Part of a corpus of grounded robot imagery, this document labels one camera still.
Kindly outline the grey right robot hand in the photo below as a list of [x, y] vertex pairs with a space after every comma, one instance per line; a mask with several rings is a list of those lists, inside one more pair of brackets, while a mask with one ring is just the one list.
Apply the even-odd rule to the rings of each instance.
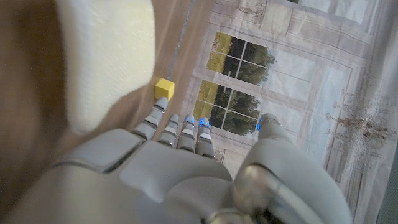
[[351, 223], [326, 170], [298, 150], [279, 120], [232, 176], [216, 161], [207, 118], [172, 115], [160, 98], [133, 131], [107, 131], [55, 161], [4, 223]]

